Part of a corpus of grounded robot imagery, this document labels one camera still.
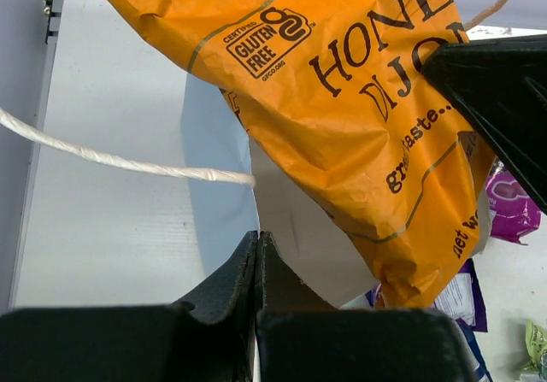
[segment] black plastic part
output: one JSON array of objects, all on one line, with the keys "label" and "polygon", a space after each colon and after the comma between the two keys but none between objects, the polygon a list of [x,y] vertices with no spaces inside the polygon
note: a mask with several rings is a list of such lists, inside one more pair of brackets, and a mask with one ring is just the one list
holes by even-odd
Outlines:
[{"label": "black plastic part", "polygon": [[232,257],[161,307],[23,309],[0,318],[0,380],[471,382],[453,323],[423,310],[338,311],[248,233]]},{"label": "black plastic part", "polygon": [[422,73],[547,212],[547,36],[444,44]]},{"label": "black plastic part", "polygon": [[475,380],[441,314],[266,311],[258,324],[261,382]]}]

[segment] orange snack bag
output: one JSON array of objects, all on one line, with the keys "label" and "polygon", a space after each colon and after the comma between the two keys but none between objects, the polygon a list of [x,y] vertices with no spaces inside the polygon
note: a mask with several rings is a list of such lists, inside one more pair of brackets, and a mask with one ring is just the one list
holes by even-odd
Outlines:
[{"label": "orange snack bag", "polygon": [[479,240],[476,197],[493,160],[419,73],[441,44],[467,41],[454,0],[109,1],[221,88],[348,234],[385,305],[432,304]]}]

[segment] purple snack bag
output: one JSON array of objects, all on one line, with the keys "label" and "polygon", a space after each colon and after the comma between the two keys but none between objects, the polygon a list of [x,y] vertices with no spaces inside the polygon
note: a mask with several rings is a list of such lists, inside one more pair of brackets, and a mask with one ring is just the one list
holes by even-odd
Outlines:
[{"label": "purple snack bag", "polygon": [[[380,292],[378,285],[365,295],[371,307],[378,301]],[[437,297],[432,308],[445,313],[452,320],[467,324],[476,332],[488,332],[485,300],[472,259],[465,261],[460,271]]]},{"label": "purple snack bag", "polygon": [[539,228],[541,211],[499,160],[494,162],[486,180],[486,193],[492,237],[520,244],[522,236]]}]

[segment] gray wall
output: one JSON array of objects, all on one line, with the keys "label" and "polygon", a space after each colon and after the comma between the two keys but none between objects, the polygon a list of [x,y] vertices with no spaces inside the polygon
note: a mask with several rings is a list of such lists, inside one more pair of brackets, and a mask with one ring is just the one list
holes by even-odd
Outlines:
[{"label": "gray wall", "polygon": [[[42,0],[0,0],[0,107],[33,124],[45,57]],[[31,144],[0,127],[0,312],[9,303]]]}]

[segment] white label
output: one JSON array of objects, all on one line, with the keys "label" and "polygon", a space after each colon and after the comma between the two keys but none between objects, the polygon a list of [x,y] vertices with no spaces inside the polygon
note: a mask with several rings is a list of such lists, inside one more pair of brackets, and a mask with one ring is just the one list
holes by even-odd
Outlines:
[{"label": "white label", "polygon": [[469,326],[475,325],[471,274],[457,274],[435,300],[433,307],[444,312],[453,320],[461,319]]}]

